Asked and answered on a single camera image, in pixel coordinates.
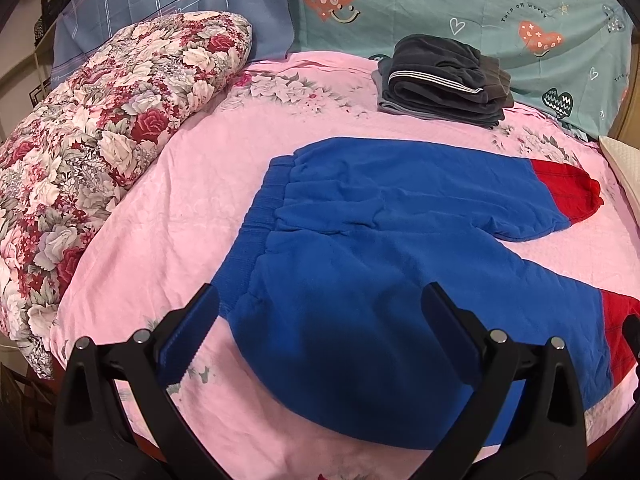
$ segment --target red trim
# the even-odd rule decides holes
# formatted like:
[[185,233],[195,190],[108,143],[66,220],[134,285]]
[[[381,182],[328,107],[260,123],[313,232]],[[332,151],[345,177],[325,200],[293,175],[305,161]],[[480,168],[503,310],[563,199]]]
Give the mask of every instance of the red trim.
[[586,171],[549,160],[532,159],[531,165],[571,224],[589,218],[604,204],[600,198],[600,184]]
[[608,290],[601,290],[601,293],[604,335],[611,352],[611,373],[616,386],[636,364],[636,358],[622,335],[622,323],[629,314],[640,314],[640,301]]

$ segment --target elastic waistband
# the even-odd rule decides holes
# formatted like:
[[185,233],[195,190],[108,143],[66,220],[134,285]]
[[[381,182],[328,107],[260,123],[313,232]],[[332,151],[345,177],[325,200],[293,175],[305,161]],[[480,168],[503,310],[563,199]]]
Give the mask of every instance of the elastic waistband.
[[293,155],[277,156],[271,160],[262,186],[244,216],[236,241],[211,280],[220,296],[220,316],[225,319],[240,296],[247,292],[255,261],[264,254],[267,236],[275,227],[275,210],[282,207],[293,166]]
[[416,72],[415,70],[396,70],[395,72],[389,74],[389,82],[391,82],[391,80],[395,77],[410,77],[413,79],[428,81],[440,86],[460,90],[461,92],[466,92],[468,94],[479,94],[482,90],[484,90],[483,88],[469,88],[462,83],[458,83],[450,79],[444,79],[443,77],[429,74],[428,72]]

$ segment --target floral pattern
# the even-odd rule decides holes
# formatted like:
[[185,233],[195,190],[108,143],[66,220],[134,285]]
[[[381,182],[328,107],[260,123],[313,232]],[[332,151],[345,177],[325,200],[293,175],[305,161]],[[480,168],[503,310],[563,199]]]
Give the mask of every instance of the floral pattern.
[[241,72],[233,80],[232,89],[217,110],[234,110],[246,98],[268,99],[283,105],[296,105],[300,111],[322,113],[328,105],[351,107],[350,102],[299,74],[284,75],[270,72]]
[[582,167],[575,153],[559,146],[553,136],[547,137],[527,126],[515,128],[506,121],[500,123],[500,125],[494,129],[494,132],[495,133],[492,134],[494,137],[492,144],[500,151],[507,150],[503,139],[505,137],[514,137],[518,142],[518,152],[524,157],[535,158],[536,156],[542,155],[552,162],[571,164],[576,168]]
[[40,377],[82,252],[180,124],[242,68],[251,38],[229,12],[125,27],[0,148],[0,332]]

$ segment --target black clamp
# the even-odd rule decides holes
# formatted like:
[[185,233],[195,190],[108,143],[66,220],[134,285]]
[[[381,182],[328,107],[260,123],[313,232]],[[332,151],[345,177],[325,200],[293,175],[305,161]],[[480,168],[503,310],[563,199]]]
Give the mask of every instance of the black clamp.
[[639,365],[636,367],[639,385],[634,391],[634,402],[638,402],[640,400],[640,317],[636,316],[636,314],[627,316],[622,323],[622,335],[625,337],[626,343],[631,348],[631,353]]
[[[230,480],[187,426],[162,380],[177,376],[161,363],[163,355],[171,355],[166,349],[175,333],[186,330],[196,349],[204,339],[210,324],[189,332],[187,321],[204,296],[211,305],[212,295],[217,302],[213,287],[204,285],[153,332],[138,330],[124,343],[96,346],[88,337],[76,342],[56,410],[54,465],[60,480]],[[424,288],[422,312],[474,393],[410,480],[580,478],[587,463],[584,410],[564,341],[552,337],[536,346],[512,341],[500,329],[489,331],[472,312],[458,309],[437,283]],[[166,463],[136,445],[114,380],[129,382]],[[474,463],[518,380],[526,384],[500,451]]]

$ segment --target wooden headboard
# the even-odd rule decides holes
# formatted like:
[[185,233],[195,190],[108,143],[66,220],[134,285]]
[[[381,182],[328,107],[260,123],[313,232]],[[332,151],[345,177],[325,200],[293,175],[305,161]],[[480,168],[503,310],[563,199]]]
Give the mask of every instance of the wooden headboard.
[[631,43],[629,90],[609,131],[609,137],[640,149],[640,32],[638,30],[634,31]]

